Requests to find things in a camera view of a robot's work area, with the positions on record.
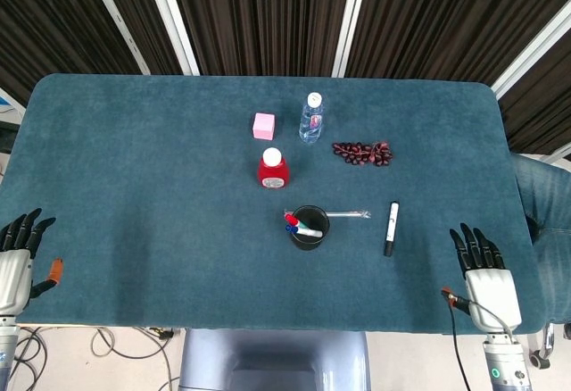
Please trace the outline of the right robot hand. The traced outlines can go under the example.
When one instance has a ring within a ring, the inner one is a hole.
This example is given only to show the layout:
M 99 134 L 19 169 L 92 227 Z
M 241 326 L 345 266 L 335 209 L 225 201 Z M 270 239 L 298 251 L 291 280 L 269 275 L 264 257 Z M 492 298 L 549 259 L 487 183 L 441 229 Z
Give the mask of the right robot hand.
M 443 298 L 452 309 L 468 315 L 476 328 L 486 334 L 512 336 L 522 323 L 517 290 L 511 271 L 499 248 L 482 230 L 460 224 L 450 230 L 467 295 L 444 287 Z

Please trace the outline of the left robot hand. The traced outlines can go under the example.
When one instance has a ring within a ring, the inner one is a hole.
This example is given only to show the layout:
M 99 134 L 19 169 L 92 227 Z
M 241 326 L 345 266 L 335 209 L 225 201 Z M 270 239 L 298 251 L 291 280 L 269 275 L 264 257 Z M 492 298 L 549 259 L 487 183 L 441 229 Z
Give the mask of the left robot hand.
M 62 258 L 52 261 L 48 276 L 33 283 L 33 266 L 46 230 L 56 222 L 50 217 L 37 222 L 42 212 L 37 208 L 24 213 L 1 228 L 1 324 L 16 318 L 27 308 L 30 299 L 40 297 L 62 280 Z

